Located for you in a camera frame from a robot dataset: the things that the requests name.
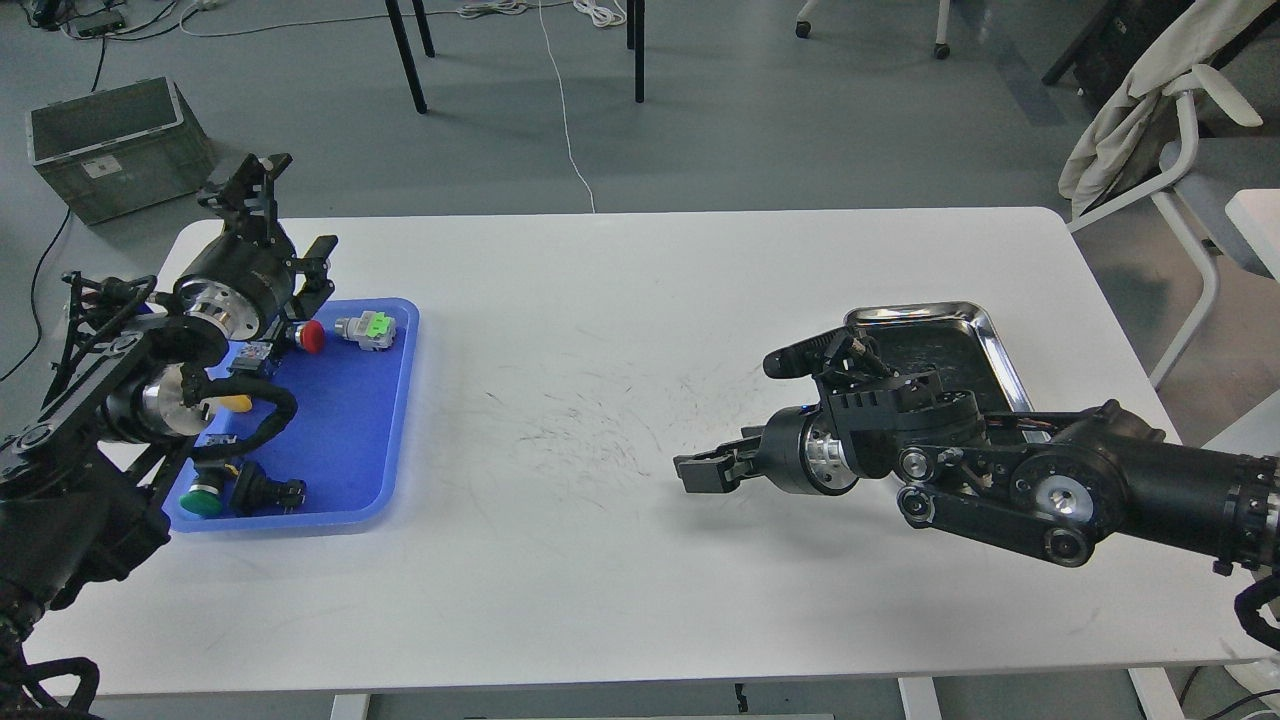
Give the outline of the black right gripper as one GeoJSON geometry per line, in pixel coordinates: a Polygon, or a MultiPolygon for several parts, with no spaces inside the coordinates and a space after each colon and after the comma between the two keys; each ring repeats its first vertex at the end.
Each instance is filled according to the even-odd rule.
{"type": "Polygon", "coordinates": [[[673,457],[686,493],[728,495],[764,477],[787,493],[841,496],[859,482],[818,407],[783,407],[740,434],[710,451],[673,457]]]}

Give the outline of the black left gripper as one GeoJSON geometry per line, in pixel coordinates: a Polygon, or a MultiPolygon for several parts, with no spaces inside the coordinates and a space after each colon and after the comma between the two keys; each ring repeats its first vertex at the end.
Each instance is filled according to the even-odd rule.
{"type": "Polygon", "coordinates": [[[219,325],[229,341],[264,337],[294,288],[291,322],[311,320],[330,299],[330,255],[335,234],[319,236],[302,258],[278,218],[275,181],[293,158],[247,154],[219,164],[197,190],[197,204],[221,218],[220,234],[188,265],[174,286],[180,306],[219,325]]]}

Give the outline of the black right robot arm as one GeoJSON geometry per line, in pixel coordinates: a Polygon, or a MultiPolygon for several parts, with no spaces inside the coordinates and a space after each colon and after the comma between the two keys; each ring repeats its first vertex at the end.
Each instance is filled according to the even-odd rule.
{"type": "Polygon", "coordinates": [[[840,496],[896,475],[896,505],[936,528],[1064,568],[1114,533],[1202,553],[1213,570],[1266,569],[1234,612],[1277,647],[1263,610],[1277,600],[1277,459],[1169,443],[1110,400],[1076,413],[984,413],[937,370],[900,372],[845,325],[768,354],[773,379],[810,377],[818,400],[701,454],[675,457],[691,495],[764,477],[794,495],[840,496]]]}

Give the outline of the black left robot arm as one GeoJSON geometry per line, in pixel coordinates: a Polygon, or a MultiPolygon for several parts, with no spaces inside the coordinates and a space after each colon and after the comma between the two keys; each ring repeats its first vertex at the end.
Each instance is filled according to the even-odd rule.
{"type": "Polygon", "coordinates": [[[99,666],[33,664],[36,624],[84,585],[120,582],[170,539],[164,511],[187,461],[218,465],[298,411],[262,372],[209,370],[233,342],[294,340],[332,296],[325,234],[305,254],[280,224],[287,152],[220,165],[197,193],[221,231],[161,290],[157,277],[64,275],[67,337],[37,416],[3,439],[3,716],[88,719],[99,666]]]}

